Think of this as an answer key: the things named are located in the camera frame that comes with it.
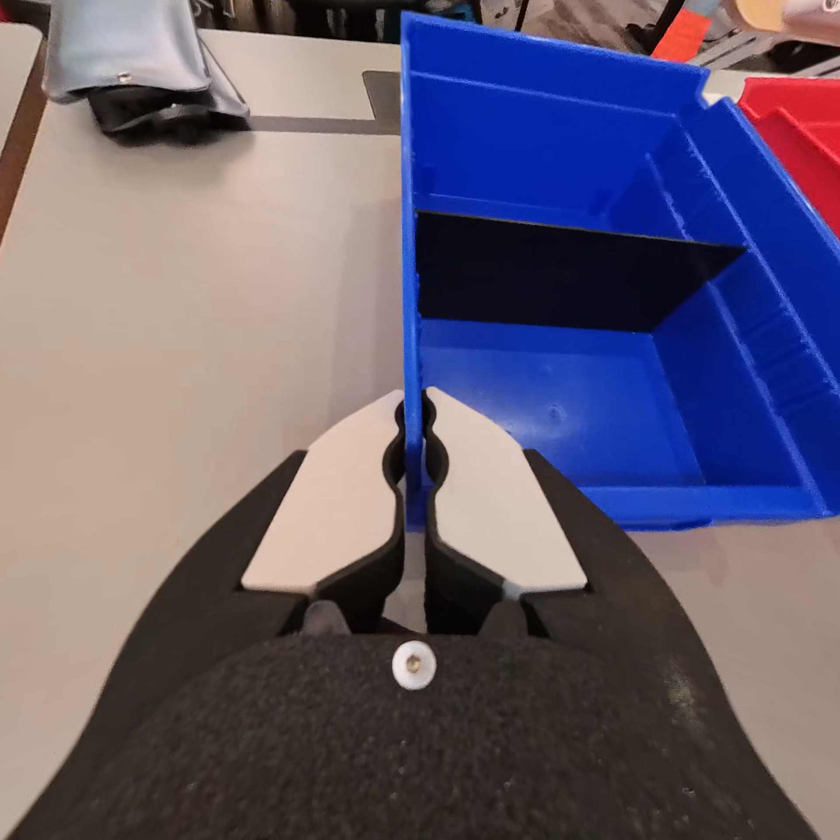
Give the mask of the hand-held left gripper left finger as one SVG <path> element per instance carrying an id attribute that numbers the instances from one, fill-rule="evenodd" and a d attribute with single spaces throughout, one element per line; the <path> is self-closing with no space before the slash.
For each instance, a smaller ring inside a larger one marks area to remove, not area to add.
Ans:
<path id="1" fill-rule="evenodd" d="M 303 456 L 244 572 L 244 589 L 380 613 L 404 566 L 404 394 L 333 425 Z"/>

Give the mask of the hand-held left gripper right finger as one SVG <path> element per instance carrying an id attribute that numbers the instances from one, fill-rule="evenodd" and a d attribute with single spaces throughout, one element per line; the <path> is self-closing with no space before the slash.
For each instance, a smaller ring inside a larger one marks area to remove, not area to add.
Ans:
<path id="1" fill-rule="evenodd" d="M 525 451 L 437 387 L 425 394 L 426 593 L 470 617 L 524 595 L 579 592 L 587 576 Z"/>

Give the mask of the blue plastic bin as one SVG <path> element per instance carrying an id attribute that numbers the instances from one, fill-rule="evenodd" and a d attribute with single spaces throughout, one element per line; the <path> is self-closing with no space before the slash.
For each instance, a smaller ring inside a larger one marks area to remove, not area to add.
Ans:
<path id="1" fill-rule="evenodd" d="M 838 239 L 692 66 L 402 15 L 409 474 L 421 394 L 503 427 L 618 523 L 838 515 Z M 742 245 L 655 331 L 425 319 L 421 212 Z"/>

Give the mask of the red plastic bin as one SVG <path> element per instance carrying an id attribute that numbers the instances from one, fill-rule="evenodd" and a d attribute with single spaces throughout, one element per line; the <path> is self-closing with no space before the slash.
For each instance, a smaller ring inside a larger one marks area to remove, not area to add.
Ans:
<path id="1" fill-rule="evenodd" d="M 839 80 L 750 77 L 738 105 L 839 235 Z"/>

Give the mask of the grey desk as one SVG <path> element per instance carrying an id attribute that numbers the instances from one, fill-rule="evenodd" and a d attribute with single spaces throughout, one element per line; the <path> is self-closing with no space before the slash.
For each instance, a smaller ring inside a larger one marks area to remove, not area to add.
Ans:
<path id="1" fill-rule="evenodd" d="M 257 116 L 363 120 L 400 48 L 204 36 Z M 126 148 L 48 102 L 2 243 L 2 838 L 183 555 L 403 387 L 400 143 Z M 838 838 L 838 518 L 632 532 L 762 759 Z"/>

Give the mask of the grey pouch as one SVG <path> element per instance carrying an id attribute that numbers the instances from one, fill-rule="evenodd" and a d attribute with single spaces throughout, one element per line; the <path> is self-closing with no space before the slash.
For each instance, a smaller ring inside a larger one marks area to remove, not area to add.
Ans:
<path id="1" fill-rule="evenodd" d="M 86 102 L 120 144 L 206 144 L 251 130 L 187 1 L 51 2 L 42 88 L 57 104 Z"/>

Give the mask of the orange traffic cone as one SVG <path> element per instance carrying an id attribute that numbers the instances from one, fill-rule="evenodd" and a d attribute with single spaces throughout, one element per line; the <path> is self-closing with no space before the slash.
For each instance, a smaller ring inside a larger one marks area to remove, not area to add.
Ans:
<path id="1" fill-rule="evenodd" d="M 657 43 L 652 57 L 685 64 L 700 51 L 718 7 L 717 1 L 667 2 L 655 34 Z"/>

